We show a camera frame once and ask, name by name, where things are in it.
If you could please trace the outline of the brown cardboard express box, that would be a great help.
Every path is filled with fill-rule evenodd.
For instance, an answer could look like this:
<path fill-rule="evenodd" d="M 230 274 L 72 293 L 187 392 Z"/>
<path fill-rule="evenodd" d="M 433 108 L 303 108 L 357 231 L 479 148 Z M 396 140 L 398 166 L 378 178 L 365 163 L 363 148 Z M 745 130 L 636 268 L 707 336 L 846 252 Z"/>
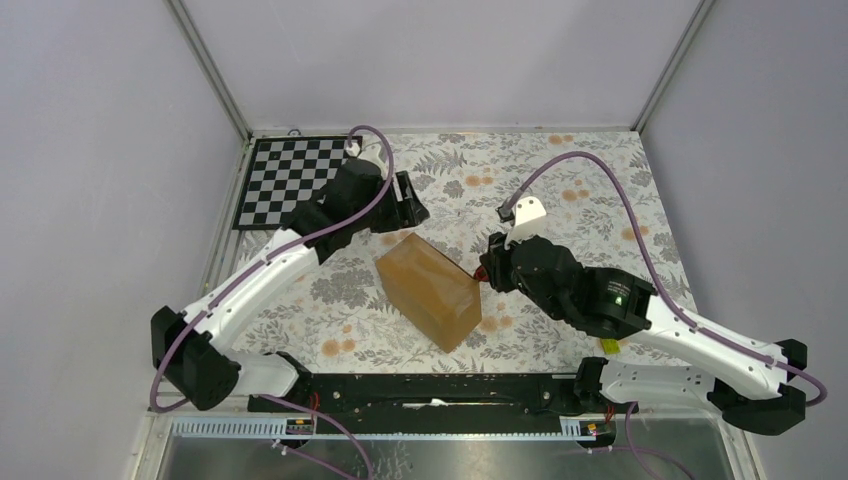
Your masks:
<path fill-rule="evenodd" d="M 443 352 L 482 320 L 479 282 L 415 233 L 376 260 L 388 301 Z"/>

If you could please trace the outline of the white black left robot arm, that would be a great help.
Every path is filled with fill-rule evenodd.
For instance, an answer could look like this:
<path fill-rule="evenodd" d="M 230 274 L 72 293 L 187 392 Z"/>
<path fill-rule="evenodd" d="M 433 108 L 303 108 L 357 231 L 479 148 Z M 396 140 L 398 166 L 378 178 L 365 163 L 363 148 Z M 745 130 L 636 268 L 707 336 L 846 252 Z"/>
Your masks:
<path fill-rule="evenodd" d="M 363 230 L 387 233 L 429 217 L 410 176 L 386 176 L 374 163 L 346 161 L 321 189 L 284 215 L 281 227 L 248 263 L 179 312 L 151 319 L 152 361 L 160 380 L 183 396 L 179 406 L 210 410 L 232 395 L 272 395 L 288 411 L 309 401 L 310 385 L 283 354 L 246 354 L 235 341 L 266 305 L 347 247 Z"/>

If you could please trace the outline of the red black utility knife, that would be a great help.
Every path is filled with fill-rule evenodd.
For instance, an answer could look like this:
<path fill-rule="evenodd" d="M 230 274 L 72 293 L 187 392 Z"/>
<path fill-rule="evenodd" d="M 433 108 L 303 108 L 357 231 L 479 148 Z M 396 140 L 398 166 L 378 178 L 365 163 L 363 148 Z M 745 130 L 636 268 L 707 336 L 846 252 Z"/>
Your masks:
<path fill-rule="evenodd" d="M 473 274 L 473 278 L 474 278 L 475 280 L 477 280 L 478 282 L 488 282 L 488 281 L 489 281 L 488 273 L 487 273 L 486 269 L 485 269 L 483 266 L 479 266 L 479 267 L 475 270 L 475 272 L 474 272 L 474 274 Z"/>

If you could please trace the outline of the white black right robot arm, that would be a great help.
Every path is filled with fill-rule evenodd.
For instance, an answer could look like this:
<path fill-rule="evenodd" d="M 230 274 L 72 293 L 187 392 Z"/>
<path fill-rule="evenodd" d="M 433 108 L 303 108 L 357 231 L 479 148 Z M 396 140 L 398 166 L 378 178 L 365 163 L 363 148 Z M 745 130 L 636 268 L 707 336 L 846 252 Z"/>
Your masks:
<path fill-rule="evenodd" d="M 548 317 L 599 339 L 652 346 L 680 366 L 637 366 L 602 357 L 581 360 L 566 387 L 569 414 L 623 412 L 633 403 L 673 404 L 716 413 L 730 425 L 776 436 L 806 417 L 805 393 L 791 386 L 807 360 L 805 344 L 737 335 L 665 303 L 649 282 L 624 270 L 585 267 L 571 251 L 533 236 L 489 236 L 476 276 L 497 292 L 519 291 Z"/>

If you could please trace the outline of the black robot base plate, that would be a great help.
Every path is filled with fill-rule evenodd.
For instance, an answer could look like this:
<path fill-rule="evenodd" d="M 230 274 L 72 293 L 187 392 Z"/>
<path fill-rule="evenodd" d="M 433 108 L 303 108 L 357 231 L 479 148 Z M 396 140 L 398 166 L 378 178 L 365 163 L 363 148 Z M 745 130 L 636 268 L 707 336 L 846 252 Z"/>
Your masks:
<path fill-rule="evenodd" d="M 251 413 L 314 407 L 354 434 L 554 434 L 584 414 L 623 414 L 571 374 L 307 373 L 286 404 L 254 397 Z"/>

